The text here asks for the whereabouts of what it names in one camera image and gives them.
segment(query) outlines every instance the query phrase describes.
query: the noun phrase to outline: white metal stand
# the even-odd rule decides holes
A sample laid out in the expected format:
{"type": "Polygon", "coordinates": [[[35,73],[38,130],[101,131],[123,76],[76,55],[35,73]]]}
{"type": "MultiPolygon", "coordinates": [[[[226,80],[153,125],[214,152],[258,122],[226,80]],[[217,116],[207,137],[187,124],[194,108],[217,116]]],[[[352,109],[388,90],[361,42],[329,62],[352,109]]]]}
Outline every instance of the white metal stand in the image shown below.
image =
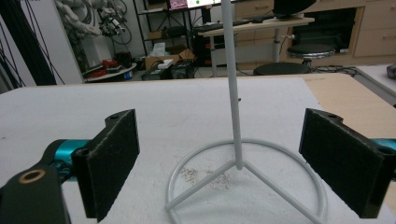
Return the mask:
{"type": "Polygon", "coordinates": [[[169,180],[169,186],[167,189],[166,195],[166,205],[165,209],[168,211],[170,218],[174,223],[179,223],[179,218],[175,211],[175,206],[182,203],[184,200],[189,198],[192,194],[194,194],[199,189],[203,188],[211,181],[224,174],[226,171],[231,169],[232,167],[236,167],[237,170],[242,170],[244,167],[247,168],[251,173],[257,176],[263,183],[265,183],[268,187],[270,187],[273,191],[279,194],[283,199],[285,199],[288,203],[294,206],[298,211],[300,211],[303,215],[309,218],[313,223],[324,223],[323,216],[326,211],[326,193],[320,178],[310,169],[310,167],[302,160],[300,157],[294,155],[294,153],[288,151],[287,149],[277,146],[272,143],[263,142],[255,139],[244,140],[246,143],[253,143],[262,145],[265,147],[272,147],[274,149],[283,151],[287,155],[291,156],[295,160],[297,160],[305,170],[311,175],[314,182],[316,183],[317,191],[318,191],[318,200],[319,200],[319,210],[318,215],[314,215],[309,209],[307,209],[303,204],[294,199],[290,194],[288,194],[285,190],[283,190],[276,182],[272,181],[268,176],[263,174],[259,169],[253,166],[250,162],[244,161],[243,159],[243,151],[242,151],[242,138],[241,138],[241,129],[240,129],[240,120],[239,120],[239,98],[238,98],[238,87],[236,81],[236,65],[235,65],[235,51],[234,51],[234,42],[233,42],[233,24],[232,24],[232,13],[231,13],[231,2],[230,0],[221,1],[221,13],[223,18],[223,28],[224,28],[224,39],[225,39],[225,49],[226,49],[226,57],[227,57],[227,71],[228,71],[228,83],[230,90],[230,101],[231,101],[231,112],[232,112],[232,120],[233,120],[233,140],[231,141],[223,141],[217,142],[214,144],[210,144],[206,147],[198,148],[193,151],[190,155],[185,157],[175,168],[175,171],[172,173],[171,178],[169,180]],[[200,180],[197,184],[192,186],[190,189],[187,189],[176,198],[174,198],[173,191],[174,185],[176,181],[176,177],[179,174],[181,168],[195,155],[205,151],[207,149],[218,147],[226,144],[233,144],[234,148],[234,160],[228,161],[224,165],[220,166],[220,168],[210,175],[206,176],[204,179],[200,180]]]}

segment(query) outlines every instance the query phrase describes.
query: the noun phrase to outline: wooden desk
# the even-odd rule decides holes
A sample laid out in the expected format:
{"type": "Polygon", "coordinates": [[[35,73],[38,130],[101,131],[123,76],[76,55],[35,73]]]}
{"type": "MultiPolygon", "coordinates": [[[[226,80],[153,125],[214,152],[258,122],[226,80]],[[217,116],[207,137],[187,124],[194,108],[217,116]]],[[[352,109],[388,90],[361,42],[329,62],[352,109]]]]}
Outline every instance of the wooden desk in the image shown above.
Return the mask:
{"type": "MultiPolygon", "coordinates": [[[[319,104],[343,117],[346,125],[367,137],[394,137],[396,110],[353,78],[342,74],[301,77],[303,79],[290,76],[238,79],[244,137],[278,142],[298,150],[304,109],[306,106],[319,108],[319,104]]],[[[1,94],[0,186],[35,164],[50,142],[62,138],[92,139],[104,128],[105,117],[136,108],[141,154],[103,223],[169,223],[163,208],[164,192],[177,163],[203,144],[233,136],[227,90],[226,79],[209,78],[23,88],[1,94]]],[[[313,197],[313,203],[309,205],[315,210],[315,191],[310,186],[305,187],[309,180],[302,181],[304,177],[297,175],[299,172],[294,169],[287,169],[284,161],[273,164],[273,157],[263,157],[262,151],[256,157],[256,153],[251,154],[253,152],[249,151],[247,158],[259,160],[259,168],[267,165],[265,172],[274,172],[274,178],[283,184],[286,182],[288,190],[299,200],[313,197]]],[[[227,151],[220,153],[210,160],[228,160],[225,158],[230,156],[227,151]]],[[[199,161],[193,165],[199,167],[206,162],[199,161]]],[[[210,172],[208,168],[203,170],[205,174],[210,172]]],[[[301,214],[283,204],[271,190],[256,186],[254,178],[246,173],[240,175],[231,170],[227,176],[230,182],[215,183],[201,192],[205,197],[186,201],[192,211],[188,210],[187,215],[183,213],[183,217],[200,223],[202,219],[226,213],[240,222],[257,223],[264,216],[267,223],[307,223],[301,214]],[[240,201],[231,203],[242,200],[238,196],[244,200],[244,206],[238,205],[240,201]],[[224,200],[221,206],[216,203],[218,198],[224,200]],[[258,205],[253,208],[258,209],[252,209],[253,203],[258,205]],[[204,209],[195,210],[199,205],[204,209]],[[241,214],[241,210],[246,209],[249,210],[241,214]]],[[[72,222],[92,223],[85,218],[77,184],[66,182],[63,190],[72,222]]],[[[342,202],[334,204],[336,198],[329,189],[327,191],[330,198],[329,224],[367,223],[358,219],[342,202]]],[[[394,199],[395,196],[389,195],[388,198],[394,199]]],[[[392,206],[394,202],[390,200],[388,204],[392,206]]],[[[370,220],[370,223],[394,224],[396,218],[386,206],[383,208],[380,219],[370,220]]]]}
{"type": "MultiPolygon", "coordinates": [[[[248,23],[244,25],[234,26],[234,33],[244,33],[251,31],[260,31],[275,29],[274,44],[272,45],[261,45],[261,46],[249,46],[249,47],[235,47],[235,60],[237,63],[248,62],[252,60],[262,59],[273,59],[275,63],[279,62],[280,52],[280,32],[279,30],[284,27],[307,25],[309,22],[313,22],[315,19],[312,18],[293,18],[286,20],[271,19],[263,21],[262,23],[248,23]]],[[[210,37],[210,57],[212,60],[212,71],[213,76],[217,76],[216,67],[217,64],[225,62],[225,53],[215,49],[215,35],[223,35],[224,30],[214,30],[208,32],[198,33],[204,37],[210,37]]]]}

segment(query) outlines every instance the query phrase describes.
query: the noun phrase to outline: cabinet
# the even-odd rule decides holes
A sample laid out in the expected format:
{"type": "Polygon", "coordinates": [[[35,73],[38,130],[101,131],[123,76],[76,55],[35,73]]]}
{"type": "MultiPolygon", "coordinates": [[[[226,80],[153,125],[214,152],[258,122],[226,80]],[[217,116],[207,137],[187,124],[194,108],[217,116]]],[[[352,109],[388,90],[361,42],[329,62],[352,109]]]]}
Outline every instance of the cabinet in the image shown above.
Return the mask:
{"type": "MultiPolygon", "coordinates": [[[[247,0],[235,5],[235,18],[262,15],[271,12],[273,1],[247,0]]],[[[345,8],[355,8],[354,24],[350,28],[349,46],[342,52],[326,59],[314,60],[314,66],[321,65],[357,65],[396,62],[396,0],[317,0],[303,13],[324,12],[345,8]]],[[[282,35],[293,34],[293,29],[283,30],[282,35]]],[[[236,45],[258,45],[271,43],[272,31],[238,34],[236,45]]],[[[287,56],[286,49],[292,45],[286,39],[280,52],[280,61],[300,63],[301,60],[287,56]]],[[[257,61],[239,63],[239,69],[254,69],[269,63],[257,61]]]]}
{"type": "Polygon", "coordinates": [[[140,37],[146,55],[149,54],[149,48],[159,41],[166,41],[167,44],[171,43],[171,45],[181,42],[185,44],[187,48],[190,48],[189,29],[191,27],[191,17],[188,11],[174,12],[167,10],[166,7],[149,9],[145,0],[139,0],[139,3],[143,3],[143,9],[140,10],[136,5],[136,0],[133,2],[140,37]],[[176,27],[182,32],[177,32],[177,35],[169,36],[169,32],[167,31],[169,31],[170,28],[176,27]]]}

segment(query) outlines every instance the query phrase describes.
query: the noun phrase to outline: office chair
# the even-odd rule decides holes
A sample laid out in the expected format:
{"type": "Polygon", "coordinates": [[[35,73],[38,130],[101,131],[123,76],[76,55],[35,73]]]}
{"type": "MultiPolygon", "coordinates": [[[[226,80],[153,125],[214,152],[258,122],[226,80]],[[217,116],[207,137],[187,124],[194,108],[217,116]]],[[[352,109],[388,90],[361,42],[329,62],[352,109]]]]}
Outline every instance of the office chair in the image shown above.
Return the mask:
{"type": "Polygon", "coordinates": [[[335,49],[321,44],[301,44],[288,48],[292,58],[303,59],[302,63],[268,63],[253,70],[254,76],[292,75],[311,73],[312,59],[331,57],[335,49]]]}

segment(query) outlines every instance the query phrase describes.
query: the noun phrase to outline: wooden cabinet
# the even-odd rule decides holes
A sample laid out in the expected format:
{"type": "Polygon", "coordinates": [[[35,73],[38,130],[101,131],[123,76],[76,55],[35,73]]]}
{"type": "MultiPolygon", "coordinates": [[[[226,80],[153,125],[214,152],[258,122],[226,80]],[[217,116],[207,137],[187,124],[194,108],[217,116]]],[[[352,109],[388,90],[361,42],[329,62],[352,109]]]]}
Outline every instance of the wooden cabinet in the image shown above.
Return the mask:
{"type": "MultiPolygon", "coordinates": [[[[249,16],[258,16],[272,12],[273,1],[247,0],[235,5],[237,20],[249,16]]],[[[349,48],[343,53],[336,53],[331,58],[315,60],[314,66],[320,65],[357,65],[396,62],[396,0],[317,0],[303,11],[321,12],[342,8],[356,8],[355,24],[351,28],[349,48]]],[[[292,34],[292,28],[282,30],[281,34],[292,34]]],[[[271,41],[274,31],[238,34],[236,45],[258,45],[271,41]]],[[[300,63],[301,60],[287,56],[286,49],[291,40],[286,39],[280,52],[280,61],[300,63]]],[[[239,63],[239,69],[254,69],[268,62],[239,63]]]]}

